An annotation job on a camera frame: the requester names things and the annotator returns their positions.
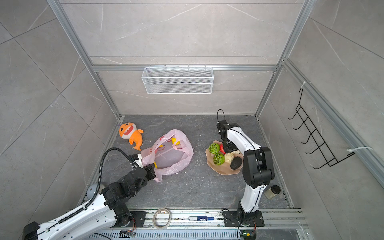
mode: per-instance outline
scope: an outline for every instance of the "aluminum frame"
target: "aluminum frame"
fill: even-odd
[[[302,72],[300,72],[300,70],[289,59],[284,59],[283,66],[300,85],[304,81],[308,82],[308,79],[304,76],[304,74],[302,74]],[[352,149],[356,147],[368,146],[362,137],[337,112],[337,110],[315,88],[315,86],[313,86],[312,83],[306,83],[302,86],[302,88]],[[384,188],[383,160],[373,150],[359,149],[355,151],[355,154],[376,178],[381,187]]]
[[[277,65],[255,64],[255,65],[215,65],[215,64],[178,64],[178,65],[145,65],[145,64],[121,64],[121,65],[93,65],[94,71],[144,71],[145,67],[210,67],[214,71],[276,71]]]
[[[105,100],[107,101],[109,107],[111,108],[113,114],[117,119],[121,117],[121,114],[116,107],[112,97],[109,95],[108,90],[103,84],[103,81],[101,80],[100,76],[92,69],[92,63],[91,60],[85,51],[83,45],[81,44],[78,36],[76,35],[72,24],[70,23],[68,16],[65,14],[65,11],[63,7],[61,6],[61,3],[58,0],[47,0],[48,4],[50,5],[52,11],[55,13],[57,19],[59,20],[61,26],[63,27],[65,33],[67,34],[68,38],[70,39],[72,45],[76,49],[78,55],[80,56],[81,60],[83,61],[85,67],[91,74],[93,80],[95,81],[97,87],[101,91],[101,94],[104,96]]]
[[[295,43],[296,43],[296,41],[297,41],[297,39],[301,33],[306,21],[308,20],[308,17],[310,15],[315,3],[316,3],[316,0],[305,0],[305,2],[303,3],[303,7],[301,8],[301,11],[299,13],[299,16],[297,17],[296,23],[293,26],[293,30],[291,32],[291,35],[289,36],[288,41],[284,47],[284,50],[280,56],[279,62],[277,64],[277,70],[275,73],[273,73],[271,80],[269,81],[269,83],[268,83],[268,85],[264,91],[263,97],[260,100],[259,106],[256,109],[255,116],[257,118],[260,117],[260,114],[263,111],[264,106],[265,106],[265,104],[266,104],[266,102],[267,102],[267,100],[268,100],[268,98],[272,92],[272,89],[275,86],[276,81],[277,81],[277,79],[281,73],[281,64],[284,61],[284,58],[289,57],[289,55],[291,54],[292,49],[293,49],[293,47],[294,47],[294,45],[295,45]]]
[[[221,214],[221,209],[170,209],[172,221],[168,228],[165,230],[157,230],[152,223],[152,217],[156,209],[141,209],[131,211],[146,211],[147,215],[144,221],[144,227],[137,229],[137,236],[135,239],[209,239],[210,234],[207,236],[196,236],[201,233],[216,234],[214,239],[234,239],[236,238],[237,227],[225,227],[224,219]],[[258,227],[258,229],[296,229],[301,232],[309,232],[309,227],[304,218],[301,209],[260,209],[263,213],[265,227]],[[191,216],[208,216],[214,217],[213,221],[189,221]],[[157,223],[165,224],[168,221],[168,214],[158,214]],[[121,230],[130,230],[132,228],[107,228],[97,231],[107,237],[118,240],[119,232]],[[240,230],[253,229],[253,226],[240,227]],[[184,236],[177,236],[177,233],[184,233]],[[87,240],[99,239],[100,235],[90,235]]]

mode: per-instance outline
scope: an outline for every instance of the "plush toy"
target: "plush toy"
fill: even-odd
[[[139,151],[141,151],[140,147],[143,144],[143,137],[141,135],[143,132],[143,130],[137,129],[136,125],[131,122],[124,123],[120,126],[119,130],[120,137],[129,139],[129,144],[131,145],[135,142],[136,146],[133,148]]]

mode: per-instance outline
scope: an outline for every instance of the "red wire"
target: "red wire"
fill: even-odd
[[[128,230],[129,232],[133,232],[136,228],[136,222],[135,222],[135,218],[133,217],[133,229],[132,230]]]

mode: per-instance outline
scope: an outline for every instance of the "robotic arm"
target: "robotic arm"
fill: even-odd
[[[244,156],[243,177],[246,183],[244,196],[239,202],[239,222],[252,222],[258,214],[262,193],[275,178],[271,150],[253,142],[236,123],[226,120],[217,122],[218,134],[223,141],[225,152],[240,150]]]
[[[100,193],[95,192],[93,201],[91,199],[51,221],[28,224],[24,227],[22,240],[80,240],[100,229],[127,226],[132,220],[132,214],[125,202],[134,197],[156,175],[154,164],[143,168],[139,154],[126,158],[134,168],[131,172],[108,185]]]

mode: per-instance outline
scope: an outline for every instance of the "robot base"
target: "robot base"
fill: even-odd
[[[241,223],[243,226],[264,227],[264,218],[259,210],[255,212],[245,213],[241,207],[237,211],[223,211],[224,224],[226,227],[238,227]]]

